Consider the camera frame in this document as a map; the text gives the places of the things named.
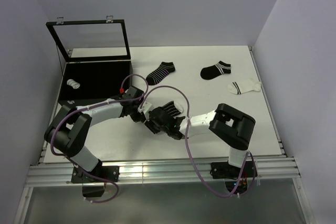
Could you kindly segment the black white-striped sock white toe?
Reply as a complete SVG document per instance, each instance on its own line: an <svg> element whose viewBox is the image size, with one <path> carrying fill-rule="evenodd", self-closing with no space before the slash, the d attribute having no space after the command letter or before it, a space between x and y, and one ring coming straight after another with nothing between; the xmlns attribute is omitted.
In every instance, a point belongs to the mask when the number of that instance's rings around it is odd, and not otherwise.
<svg viewBox="0 0 336 224"><path fill-rule="evenodd" d="M167 104L163 105L162 109L173 117L183 113L183 107L175 101L170 101Z"/></svg>

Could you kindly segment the white sock black thin stripes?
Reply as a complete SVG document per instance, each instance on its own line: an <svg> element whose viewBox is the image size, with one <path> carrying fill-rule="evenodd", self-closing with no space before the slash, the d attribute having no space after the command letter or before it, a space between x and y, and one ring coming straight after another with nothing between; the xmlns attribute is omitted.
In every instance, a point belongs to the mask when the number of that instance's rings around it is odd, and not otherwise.
<svg viewBox="0 0 336 224"><path fill-rule="evenodd" d="M66 84L68 86L70 86L71 88L73 88L74 90L79 89L80 88L80 83L78 83L77 81L73 80L73 79L68 79Z"/></svg>

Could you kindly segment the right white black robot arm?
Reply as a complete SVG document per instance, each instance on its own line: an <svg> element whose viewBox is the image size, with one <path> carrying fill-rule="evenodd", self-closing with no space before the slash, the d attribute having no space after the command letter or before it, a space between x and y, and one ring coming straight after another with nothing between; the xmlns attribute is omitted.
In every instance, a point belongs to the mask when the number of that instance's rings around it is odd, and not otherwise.
<svg viewBox="0 0 336 224"><path fill-rule="evenodd" d="M157 107L148 112L148 121L158 132L175 140L212 133L229 146L228 173L234 177L245 171L244 159L249 148L256 120L232 106L221 103L208 113L174 117Z"/></svg>

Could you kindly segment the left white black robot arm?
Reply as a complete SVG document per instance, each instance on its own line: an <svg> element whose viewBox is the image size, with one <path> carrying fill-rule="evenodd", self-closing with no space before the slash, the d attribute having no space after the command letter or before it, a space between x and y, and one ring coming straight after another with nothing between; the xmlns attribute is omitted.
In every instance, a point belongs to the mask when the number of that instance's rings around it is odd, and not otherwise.
<svg viewBox="0 0 336 224"><path fill-rule="evenodd" d="M101 122L135 116L143 97L142 90L131 86L126 92L96 104L63 105L47 128L44 139L54 154L64 156L74 164L76 176L84 176L91 182L117 182L119 168L103 166L102 161L85 146L87 135L91 126Z"/></svg>

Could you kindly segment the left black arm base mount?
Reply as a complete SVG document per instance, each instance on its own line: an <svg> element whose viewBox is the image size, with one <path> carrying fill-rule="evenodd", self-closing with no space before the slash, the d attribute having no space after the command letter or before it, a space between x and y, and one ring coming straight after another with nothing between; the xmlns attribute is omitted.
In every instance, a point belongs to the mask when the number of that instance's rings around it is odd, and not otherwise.
<svg viewBox="0 0 336 224"><path fill-rule="evenodd" d="M72 184L82 184L82 195L85 200L93 202L107 202L116 198L119 193L119 166L101 166L96 171L87 172L81 167L74 167L70 182ZM100 199L105 193L107 184L115 186L116 191L108 199Z"/></svg>

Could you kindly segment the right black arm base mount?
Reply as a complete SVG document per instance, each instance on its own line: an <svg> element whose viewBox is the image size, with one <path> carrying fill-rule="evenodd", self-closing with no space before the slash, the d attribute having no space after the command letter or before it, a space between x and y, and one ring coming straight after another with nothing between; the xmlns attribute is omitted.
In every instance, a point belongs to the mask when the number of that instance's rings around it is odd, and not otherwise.
<svg viewBox="0 0 336 224"><path fill-rule="evenodd" d="M210 175L213 179L224 179L225 186L230 193L236 185L238 185L235 190L235 195L241 195L245 193L252 183L248 180L256 179L258 176L257 168L252 161L247 161L245 163L241 179L238 181L238 175L240 168L230 165L228 162L212 162Z"/></svg>

